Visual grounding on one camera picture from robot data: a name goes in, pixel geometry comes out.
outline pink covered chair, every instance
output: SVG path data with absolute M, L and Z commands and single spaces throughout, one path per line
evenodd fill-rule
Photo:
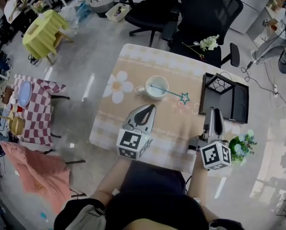
M 60 213 L 71 198 L 70 169 L 66 163 L 59 156 L 46 155 L 16 143 L 1 142 L 1 147 L 18 171 L 25 191 L 41 195 L 51 203 L 56 214 Z

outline teal star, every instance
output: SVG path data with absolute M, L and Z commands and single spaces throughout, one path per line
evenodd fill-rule
M 189 101 L 189 97 L 188 97 L 188 93 L 181 93 L 181 99 L 180 101 L 182 101 L 184 103 L 184 105 Z

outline person in gray pants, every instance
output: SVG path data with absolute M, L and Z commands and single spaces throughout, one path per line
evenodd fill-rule
M 268 38 L 268 40 L 256 51 L 251 51 L 253 59 L 257 59 L 257 65 L 274 57 L 279 57 L 286 47 L 286 1 L 276 14 L 276 17 L 270 20 L 267 26 L 275 25 L 277 23 L 277 30 Z

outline chair seat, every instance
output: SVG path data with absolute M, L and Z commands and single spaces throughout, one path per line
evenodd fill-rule
M 171 14 L 167 8 L 159 8 L 155 4 L 142 1 L 128 12 L 125 20 L 140 28 L 161 32 L 170 18 Z
M 198 35 L 198 36 L 189 36 L 189 34 L 185 34 L 181 31 L 178 31 L 173 38 L 173 42 L 171 45 L 170 52 L 186 56 L 192 59 L 196 59 L 199 61 L 203 61 L 207 64 L 213 65 L 215 67 L 221 68 L 221 47 L 218 46 L 214 50 L 205 50 L 203 51 L 200 46 L 194 46 L 192 47 L 195 51 L 197 51 L 200 54 L 204 55 L 204 60 L 201 60 L 198 54 L 196 54 L 193 50 L 186 47 L 182 43 L 185 43 L 186 45 L 193 45 L 194 41 L 200 42 L 204 38 L 207 38 L 207 35 Z

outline red and white checkered tablecloth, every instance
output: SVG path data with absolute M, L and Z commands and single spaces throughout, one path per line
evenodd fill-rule
M 16 93 L 19 93 L 20 86 L 24 81 L 29 81 L 33 88 L 28 105 L 23 108 L 21 113 L 15 113 L 15 116 L 25 120 L 24 131 L 18 138 L 24 142 L 52 146 L 50 135 L 51 95 L 65 91 L 66 86 L 20 74 L 16 74 L 14 78 L 12 88 Z

